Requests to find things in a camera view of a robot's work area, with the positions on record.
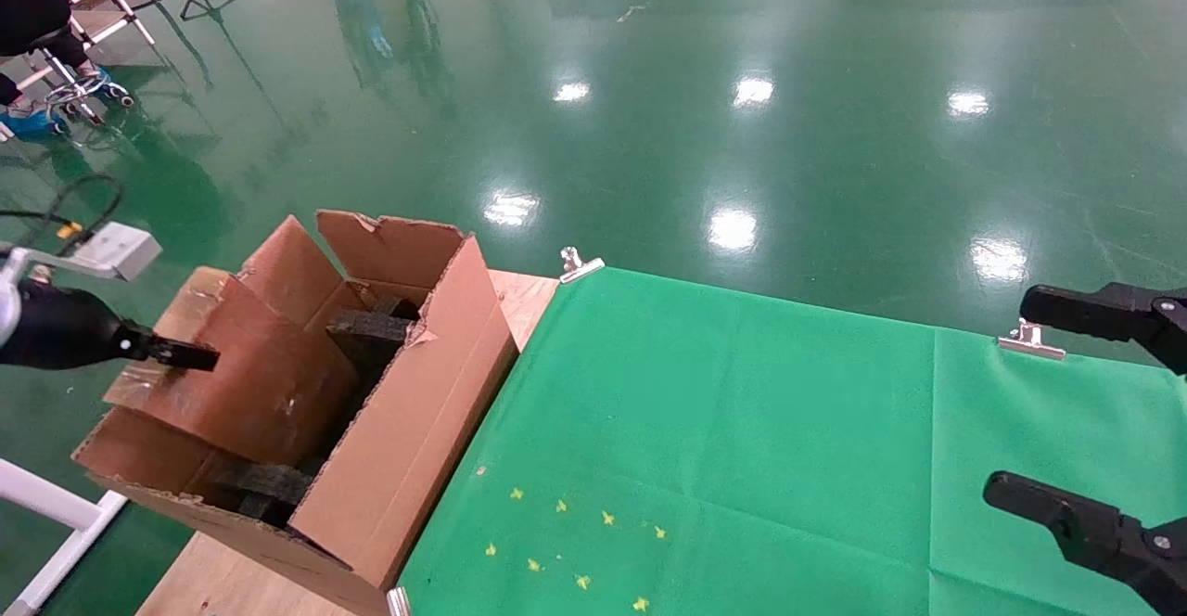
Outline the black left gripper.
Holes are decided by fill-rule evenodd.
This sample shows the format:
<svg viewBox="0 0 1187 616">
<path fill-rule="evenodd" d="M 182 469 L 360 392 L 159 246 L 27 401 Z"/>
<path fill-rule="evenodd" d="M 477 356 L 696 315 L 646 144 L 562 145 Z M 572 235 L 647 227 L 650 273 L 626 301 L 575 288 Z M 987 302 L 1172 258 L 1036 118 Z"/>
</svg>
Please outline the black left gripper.
<svg viewBox="0 0 1187 616">
<path fill-rule="evenodd" d="M 212 347 L 122 324 L 112 307 L 83 288 L 24 279 L 17 293 L 19 320 L 1 350 L 1 363 L 6 366 L 56 371 L 128 358 L 212 371 L 221 358 Z"/>
</svg>

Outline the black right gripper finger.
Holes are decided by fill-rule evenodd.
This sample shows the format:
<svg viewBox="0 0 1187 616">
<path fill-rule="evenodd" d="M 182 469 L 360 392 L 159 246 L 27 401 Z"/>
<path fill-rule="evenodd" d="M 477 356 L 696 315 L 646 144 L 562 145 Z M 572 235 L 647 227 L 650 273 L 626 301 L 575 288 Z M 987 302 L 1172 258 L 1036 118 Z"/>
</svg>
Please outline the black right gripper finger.
<svg viewBox="0 0 1187 616">
<path fill-rule="evenodd" d="M 1118 507 L 1013 472 L 985 481 L 989 506 L 1050 532 L 1064 560 L 1134 590 L 1157 615 L 1186 612 L 1186 519 L 1145 527 Z"/>
<path fill-rule="evenodd" d="M 1107 282 L 1094 293 L 1035 285 L 1020 316 L 1056 331 L 1134 341 L 1176 376 L 1186 375 L 1186 288 L 1141 288 Z"/>
</svg>

